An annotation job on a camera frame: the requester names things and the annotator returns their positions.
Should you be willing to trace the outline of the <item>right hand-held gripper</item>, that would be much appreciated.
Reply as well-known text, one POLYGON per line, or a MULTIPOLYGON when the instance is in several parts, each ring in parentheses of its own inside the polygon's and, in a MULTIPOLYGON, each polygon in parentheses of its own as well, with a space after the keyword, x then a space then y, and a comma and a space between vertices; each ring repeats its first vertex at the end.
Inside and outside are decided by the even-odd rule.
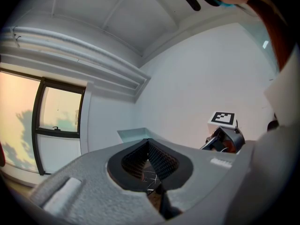
POLYGON ((201 150, 236 154, 245 144, 235 113, 214 112, 208 121, 208 129, 211 135, 206 139, 201 150))

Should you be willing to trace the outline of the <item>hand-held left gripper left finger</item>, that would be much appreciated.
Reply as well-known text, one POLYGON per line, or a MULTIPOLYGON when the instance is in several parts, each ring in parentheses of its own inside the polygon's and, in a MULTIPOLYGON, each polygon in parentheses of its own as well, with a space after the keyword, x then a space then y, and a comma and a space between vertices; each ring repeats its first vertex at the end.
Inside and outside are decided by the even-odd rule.
POLYGON ((56 215, 53 224, 160 224, 164 217, 154 208, 145 192, 122 189, 109 176, 107 162, 117 152, 137 141, 86 153, 40 183, 30 200, 43 207, 68 178, 81 181, 68 203, 56 215))

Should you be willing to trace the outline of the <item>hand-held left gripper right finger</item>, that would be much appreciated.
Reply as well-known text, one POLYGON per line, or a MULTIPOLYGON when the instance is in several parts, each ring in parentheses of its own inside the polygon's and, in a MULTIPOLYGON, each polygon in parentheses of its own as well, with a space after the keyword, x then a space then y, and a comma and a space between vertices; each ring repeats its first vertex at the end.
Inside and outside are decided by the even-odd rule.
POLYGON ((254 141, 247 141, 239 154, 193 149, 160 140, 164 146, 190 159, 193 170, 177 189, 159 185, 148 198, 162 213, 228 213, 249 171, 254 141))

